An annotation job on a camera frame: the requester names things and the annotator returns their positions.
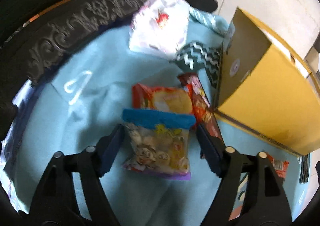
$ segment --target open box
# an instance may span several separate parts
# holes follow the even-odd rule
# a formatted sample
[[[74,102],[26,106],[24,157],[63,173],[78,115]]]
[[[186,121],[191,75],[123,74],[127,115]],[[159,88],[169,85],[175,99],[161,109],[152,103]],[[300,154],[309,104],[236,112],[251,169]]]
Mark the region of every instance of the open box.
[[[237,8],[232,23],[223,43],[217,118],[297,156],[318,149],[320,87],[308,65],[246,11]]]

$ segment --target blue bag top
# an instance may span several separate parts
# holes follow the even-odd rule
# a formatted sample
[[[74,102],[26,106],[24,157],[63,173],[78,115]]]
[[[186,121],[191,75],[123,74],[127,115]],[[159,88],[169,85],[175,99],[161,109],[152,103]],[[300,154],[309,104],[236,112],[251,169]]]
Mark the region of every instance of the blue bag top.
[[[148,129],[155,129],[156,125],[164,124],[167,128],[190,129],[196,123],[193,115],[176,114],[150,109],[130,109],[123,110],[122,119],[125,122],[134,123]]]

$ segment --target round sticker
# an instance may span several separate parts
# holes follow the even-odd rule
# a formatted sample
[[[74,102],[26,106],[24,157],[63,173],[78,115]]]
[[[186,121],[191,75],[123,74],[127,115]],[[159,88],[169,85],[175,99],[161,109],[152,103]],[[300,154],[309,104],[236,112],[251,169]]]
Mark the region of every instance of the round sticker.
[[[231,65],[231,68],[230,68],[230,76],[233,77],[235,76],[235,74],[238,72],[239,70],[239,67],[240,67],[240,59],[238,58],[237,60],[235,60],[233,62],[233,64]]]

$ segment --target teal bed sheet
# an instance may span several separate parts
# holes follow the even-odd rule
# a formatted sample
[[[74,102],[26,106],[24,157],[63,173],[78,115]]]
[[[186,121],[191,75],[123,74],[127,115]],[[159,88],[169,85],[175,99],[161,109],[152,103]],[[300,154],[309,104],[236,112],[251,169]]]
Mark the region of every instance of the teal bed sheet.
[[[194,40],[214,47],[222,43],[222,37],[212,30],[190,22],[187,43]],[[181,71],[177,66],[164,59],[131,52],[128,41],[128,26],[104,32],[74,54],[45,85],[23,134],[14,170],[15,190],[25,212],[54,152],[75,154],[108,135],[121,122],[122,110],[131,107],[133,84],[180,86],[176,77]],[[205,71],[201,70],[199,76],[210,95]],[[256,155],[267,151],[277,159],[290,161],[284,188],[295,218],[306,194],[306,185],[298,183],[297,158],[229,124],[219,121],[219,126],[226,145],[240,153]],[[121,168],[132,155],[127,138],[111,171],[100,179],[121,225],[200,225],[220,179],[210,171],[206,160],[200,159],[195,134],[191,133],[188,153],[190,181],[170,181]],[[76,173],[74,182],[81,214],[90,218]],[[241,200],[237,198],[235,208],[241,205]]]

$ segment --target red snack package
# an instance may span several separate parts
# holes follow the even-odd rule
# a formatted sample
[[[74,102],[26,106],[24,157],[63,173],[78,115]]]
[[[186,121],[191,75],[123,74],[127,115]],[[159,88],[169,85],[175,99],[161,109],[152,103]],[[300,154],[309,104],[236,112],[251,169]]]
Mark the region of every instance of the red snack package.
[[[132,102],[134,108],[193,115],[191,99],[181,88],[148,87],[136,84],[132,87]]]
[[[198,78],[197,73],[184,73],[178,76],[181,85],[189,93],[191,98],[193,112],[196,117],[196,124],[205,123],[206,129],[213,137],[218,137],[223,141],[216,117],[210,103],[204,93],[204,89]]]
[[[289,161],[276,160],[268,153],[267,153],[267,157],[270,160],[271,164],[273,165],[274,169],[276,170],[277,175],[282,180],[282,183],[284,183],[285,177],[287,175]]]

